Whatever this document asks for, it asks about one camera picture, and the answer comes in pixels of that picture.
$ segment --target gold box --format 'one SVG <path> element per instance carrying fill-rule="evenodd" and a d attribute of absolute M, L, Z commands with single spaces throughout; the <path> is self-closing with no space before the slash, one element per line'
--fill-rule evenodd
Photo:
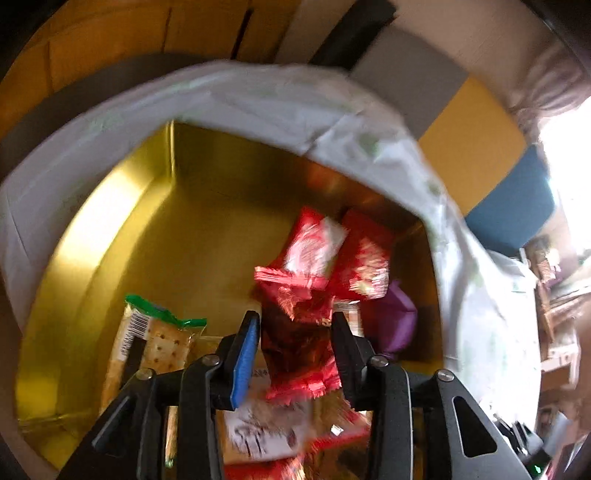
<path fill-rule="evenodd" d="M 403 363 L 441 368 L 436 282 L 414 215 L 304 157 L 171 122 L 101 182 L 46 269 L 16 385 L 27 441 L 61 468 L 96 420 L 127 293 L 178 317 L 207 317 L 208 335 L 235 332 L 245 310 L 259 309 L 254 267 L 276 257 L 302 205 L 334 218 L 355 207 L 398 235 L 391 278 L 419 312 Z"/>

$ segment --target metal screw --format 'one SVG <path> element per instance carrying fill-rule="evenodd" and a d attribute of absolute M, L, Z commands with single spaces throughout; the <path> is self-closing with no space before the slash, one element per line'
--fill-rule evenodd
<path fill-rule="evenodd" d="M 450 382 L 452 381 L 454 378 L 456 378 L 456 376 L 450 372 L 449 370 L 439 370 L 437 371 L 437 378 L 439 380 L 441 380 L 442 382 Z"/>
<path fill-rule="evenodd" d="M 369 359 L 369 364 L 372 367 L 380 368 L 380 367 L 387 367 L 390 362 L 386 357 L 383 355 L 374 355 L 372 358 Z"/>
<path fill-rule="evenodd" d="M 215 367 L 221 362 L 220 358 L 213 353 L 204 356 L 201 361 L 203 362 L 203 365 L 207 365 L 208 367 Z"/>
<path fill-rule="evenodd" d="M 140 368 L 135 373 L 135 378 L 137 378 L 138 380 L 143 380 L 143 381 L 149 380 L 153 376 L 154 376 L 154 370 L 152 370 L 151 368 Z"/>

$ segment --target blue gripper pad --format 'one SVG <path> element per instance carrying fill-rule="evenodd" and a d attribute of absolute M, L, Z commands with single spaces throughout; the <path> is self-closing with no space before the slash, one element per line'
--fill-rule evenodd
<path fill-rule="evenodd" d="M 232 369 L 231 372 L 228 372 L 232 377 L 232 393 L 230 394 L 232 409 L 238 408 L 246 397 L 260 335 L 261 319 L 259 314 L 249 310 L 244 316 L 226 361 L 226 366 Z"/>

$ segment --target wooden wall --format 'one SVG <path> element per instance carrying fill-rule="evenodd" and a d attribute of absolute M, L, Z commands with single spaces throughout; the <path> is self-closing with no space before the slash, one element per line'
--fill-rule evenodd
<path fill-rule="evenodd" d="M 0 138 L 52 93 L 127 57 L 182 52 L 269 62 L 300 0 L 69 0 L 0 83 Z"/>

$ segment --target red snack wrapper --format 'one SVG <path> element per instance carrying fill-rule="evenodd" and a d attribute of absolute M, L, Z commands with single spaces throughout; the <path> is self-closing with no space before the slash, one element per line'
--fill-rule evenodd
<path fill-rule="evenodd" d="M 265 295 L 297 322 L 329 325 L 333 296 L 322 277 L 346 236 L 331 219 L 303 207 L 289 239 L 269 267 L 256 267 Z"/>
<path fill-rule="evenodd" d="M 341 447 L 369 437 L 371 412 L 353 410 L 342 390 L 315 400 L 313 408 L 316 438 L 310 442 L 311 452 Z"/>
<path fill-rule="evenodd" d="M 271 268 L 320 276 L 338 252 L 346 231 L 333 220 L 303 207 L 287 243 Z"/>
<path fill-rule="evenodd" d="M 303 456 L 224 467 L 228 480 L 304 480 Z"/>
<path fill-rule="evenodd" d="M 326 290 L 339 300 L 375 300 L 388 291 L 393 234 L 355 210 L 342 225 L 349 231 Z"/>
<path fill-rule="evenodd" d="M 292 322 L 271 303 L 263 304 L 261 317 L 261 349 L 271 377 L 267 400 L 287 404 L 340 388 L 330 328 Z"/>

